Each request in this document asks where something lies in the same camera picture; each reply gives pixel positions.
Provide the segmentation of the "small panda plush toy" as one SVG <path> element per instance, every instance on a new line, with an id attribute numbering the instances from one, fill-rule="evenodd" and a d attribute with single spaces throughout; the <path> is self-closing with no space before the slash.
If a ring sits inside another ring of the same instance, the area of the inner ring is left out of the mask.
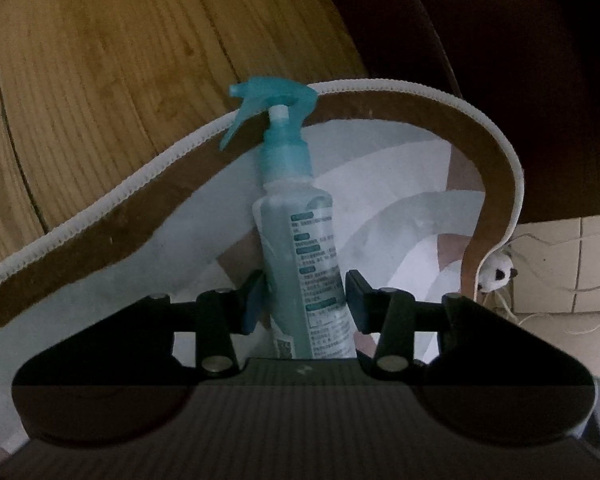
<path id="1" fill-rule="evenodd" d="M 518 271 L 507 252 L 492 252 L 480 266 L 477 288 L 484 294 L 494 292 L 505 287 L 517 274 Z"/>

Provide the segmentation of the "patterned rug with white trim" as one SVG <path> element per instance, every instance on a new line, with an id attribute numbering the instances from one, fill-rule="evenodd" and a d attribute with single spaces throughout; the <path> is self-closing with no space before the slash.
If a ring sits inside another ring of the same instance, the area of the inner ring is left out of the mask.
<path id="1" fill-rule="evenodd" d="M 315 85 L 302 134 L 332 194 L 340 268 L 419 299 L 474 296 L 486 257 L 512 235 L 524 172 L 483 112 L 390 79 Z M 132 301 L 188 301 L 260 266 L 265 115 L 234 138 L 226 114 L 189 133 L 111 192 L 0 262 L 0 454 L 23 444 L 10 397 L 21 364 Z"/>

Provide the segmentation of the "teal spray bottle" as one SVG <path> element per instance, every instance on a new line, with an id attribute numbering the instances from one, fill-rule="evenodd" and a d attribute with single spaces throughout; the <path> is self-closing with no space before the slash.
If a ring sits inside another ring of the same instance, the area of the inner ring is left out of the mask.
<path id="1" fill-rule="evenodd" d="M 230 87 L 242 101 L 220 147 L 249 118 L 268 114 L 260 148 L 264 195 L 252 211 L 259 232 L 268 317 L 281 359 L 352 359 L 356 355 L 332 227 L 332 196 L 314 184 L 303 122 L 317 104 L 304 84 L 252 77 Z"/>

